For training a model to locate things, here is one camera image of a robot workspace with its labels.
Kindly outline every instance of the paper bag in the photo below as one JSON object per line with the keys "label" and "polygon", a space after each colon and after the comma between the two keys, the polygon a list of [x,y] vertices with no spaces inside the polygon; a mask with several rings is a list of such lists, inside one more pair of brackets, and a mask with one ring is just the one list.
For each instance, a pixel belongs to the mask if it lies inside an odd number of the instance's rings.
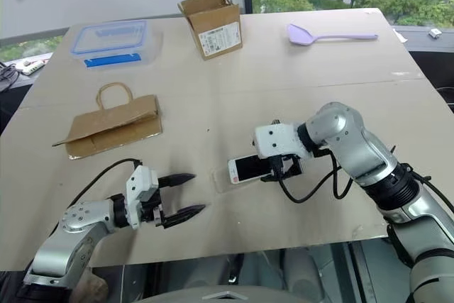
{"label": "paper bag", "polygon": [[[114,85],[125,89],[129,102],[105,109],[101,93]],[[104,85],[98,91],[96,102],[100,110],[76,116],[68,137],[52,145],[65,144],[70,159],[84,158],[162,133],[154,95],[133,99],[131,90],[125,84],[115,82]]]}

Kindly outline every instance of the purple spatula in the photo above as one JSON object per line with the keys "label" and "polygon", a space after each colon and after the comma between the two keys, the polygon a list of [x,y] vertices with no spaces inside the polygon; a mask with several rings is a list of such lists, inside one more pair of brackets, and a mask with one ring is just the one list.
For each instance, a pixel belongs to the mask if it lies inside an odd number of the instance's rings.
{"label": "purple spatula", "polygon": [[345,39],[364,39],[373,40],[377,39],[378,35],[311,35],[308,30],[305,30],[294,24],[287,26],[289,39],[293,44],[310,45],[316,40],[324,38],[345,38]]}

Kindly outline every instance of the smartphone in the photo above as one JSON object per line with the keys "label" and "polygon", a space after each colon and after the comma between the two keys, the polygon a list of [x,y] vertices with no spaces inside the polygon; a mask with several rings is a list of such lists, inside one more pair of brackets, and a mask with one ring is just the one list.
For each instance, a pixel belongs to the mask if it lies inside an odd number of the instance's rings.
{"label": "smartphone", "polygon": [[270,161],[258,155],[245,156],[228,161],[228,173],[232,184],[257,179],[271,173]]}

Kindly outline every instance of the cardboard table surface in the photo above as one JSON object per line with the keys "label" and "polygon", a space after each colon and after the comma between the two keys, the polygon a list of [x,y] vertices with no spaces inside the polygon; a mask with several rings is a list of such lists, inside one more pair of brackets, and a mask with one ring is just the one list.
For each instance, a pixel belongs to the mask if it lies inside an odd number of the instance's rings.
{"label": "cardboard table surface", "polygon": [[[377,33],[377,41],[290,45],[286,25],[313,34]],[[453,200],[449,154],[454,119],[376,9],[273,13],[241,17],[244,47],[203,61],[183,18],[150,21],[162,33],[149,65],[86,70],[70,57],[72,28],[0,139],[0,269],[24,268],[74,196],[103,168],[140,158],[158,176],[193,172],[181,187],[162,191],[165,211],[207,207],[162,230],[143,224],[105,238],[92,265],[145,263],[334,243],[385,235],[371,199],[357,186],[341,201],[327,182],[305,204],[293,204],[273,183],[229,184],[227,161],[253,154],[253,129],[272,119],[303,122],[329,101],[356,108],[367,128],[396,155]],[[100,86],[124,82],[135,96],[156,94],[163,134],[97,155],[69,160],[52,143],[67,135],[74,116],[96,109]],[[109,90],[106,106],[121,104]],[[331,170],[329,160],[304,164],[288,180],[302,197]],[[130,165],[103,177],[84,199],[125,192]],[[347,181],[340,177],[340,187]]]}

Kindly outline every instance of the small white object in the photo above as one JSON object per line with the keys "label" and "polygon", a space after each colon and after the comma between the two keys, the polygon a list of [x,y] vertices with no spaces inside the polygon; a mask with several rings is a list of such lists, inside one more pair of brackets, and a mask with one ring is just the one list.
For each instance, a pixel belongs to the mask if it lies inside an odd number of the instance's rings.
{"label": "small white object", "polygon": [[[242,169],[238,170],[237,160],[241,160],[240,166]],[[271,174],[270,166],[267,166],[266,172],[256,172],[263,168],[263,160],[260,160],[257,155],[249,155],[241,158],[236,158],[228,161],[228,173],[232,184],[240,184],[249,180],[259,179],[265,175]]]}
{"label": "small white object", "polygon": [[271,124],[255,129],[255,148],[260,158],[275,155],[298,155],[302,160],[311,158],[298,137],[297,127],[292,124]]}
{"label": "small white object", "polygon": [[126,212],[133,229],[140,225],[140,202],[146,202],[159,188],[156,172],[146,166],[138,166],[126,182]]}
{"label": "small white object", "polygon": [[433,38],[433,39],[437,39],[441,36],[441,31],[438,30],[437,28],[433,28],[431,29],[428,34]]}
{"label": "small white object", "polygon": [[36,70],[40,69],[44,65],[45,63],[42,60],[37,60],[36,62],[23,60],[22,62],[16,64],[15,68],[22,72],[24,75],[28,76],[33,74]]}

